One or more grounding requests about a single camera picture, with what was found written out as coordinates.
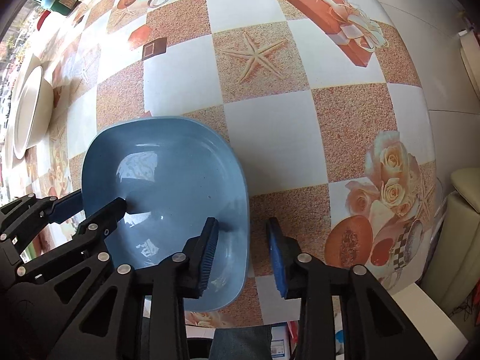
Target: blue plastic bowl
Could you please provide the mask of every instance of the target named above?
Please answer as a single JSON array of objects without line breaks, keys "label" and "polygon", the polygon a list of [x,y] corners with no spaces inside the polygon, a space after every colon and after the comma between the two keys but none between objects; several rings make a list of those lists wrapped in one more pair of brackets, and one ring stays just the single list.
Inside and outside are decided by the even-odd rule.
[{"label": "blue plastic bowl", "polygon": [[106,239],[115,266],[158,264],[199,235],[209,216],[217,218],[208,287],[200,299],[185,299],[185,309],[220,309],[241,292],[250,242],[247,187],[232,149],[209,127],[168,116],[103,130],[85,155],[82,196],[87,216],[117,197],[135,212]]}]

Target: person's leg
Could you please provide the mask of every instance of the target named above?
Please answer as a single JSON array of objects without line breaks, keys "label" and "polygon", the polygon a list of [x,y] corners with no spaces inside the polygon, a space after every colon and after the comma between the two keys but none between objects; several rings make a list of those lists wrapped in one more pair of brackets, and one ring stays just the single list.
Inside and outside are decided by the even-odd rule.
[{"label": "person's leg", "polygon": [[209,360],[272,360],[272,327],[216,329]]}]

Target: black bracket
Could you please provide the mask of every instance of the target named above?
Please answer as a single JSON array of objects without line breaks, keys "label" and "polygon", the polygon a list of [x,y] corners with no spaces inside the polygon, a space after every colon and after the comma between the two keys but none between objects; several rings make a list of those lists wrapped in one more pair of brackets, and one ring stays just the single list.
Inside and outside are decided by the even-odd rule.
[{"label": "black bracket", "polygon": [[335,359],[332,296],[340,297],[346,360],[435,360],[421,334],[363,265],[325,265],[285,237],[276,218],[266,223],[277,288],[301,298],[297,360]]}]

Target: metal screw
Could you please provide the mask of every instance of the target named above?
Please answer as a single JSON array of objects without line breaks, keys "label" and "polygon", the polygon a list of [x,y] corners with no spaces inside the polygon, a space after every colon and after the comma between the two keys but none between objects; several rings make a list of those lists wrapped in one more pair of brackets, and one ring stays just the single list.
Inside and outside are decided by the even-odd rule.
[{"label": "metal screw", "polygon": [[353,267],[353,273],[359,276],[363,276],[367,273],[367,268],[365,268],[363,265],[356,265]]},{"label": "metal screw", "polygon": [[110,258],[110,255],[109,255],[108,253],[104,252],[104,251],[103,251],[103,252],[100,252],[100,253],[98,254],[98,259],[99,259],[100,261],[105,262],[105,261],[108,261],[109,258]]},{"label": "metal screw", "polygon": [[125,275],[130,272],[131,266],[129,264],[122,264],[117,268],[117,272],[120,275]]},{"label": "metal screw", "polygon": [[309,263],[311,261],[311,256],[308,253],[300,253],[297,256],[297,260],[301,263]]},{"label": "metal screw", "polygon": [[182,261],[185,261],[186,258],[187,256],[185,256],[185,253],[182,253],[182,252],[175,253],[172,256],[172,260],[176,263],[181,263]]}]

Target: orange rose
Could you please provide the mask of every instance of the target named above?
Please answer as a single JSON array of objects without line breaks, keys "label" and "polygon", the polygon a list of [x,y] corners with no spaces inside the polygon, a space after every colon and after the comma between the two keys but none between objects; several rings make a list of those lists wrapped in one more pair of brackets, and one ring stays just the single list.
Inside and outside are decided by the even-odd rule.
[{"label": "orange rose", "polygon": [[351,215],[363,215],[368,218],[374,200],[380,198],[380,192],[373,184],[349,181],[345,187],[350,190],[346,197],[345,207]]}]

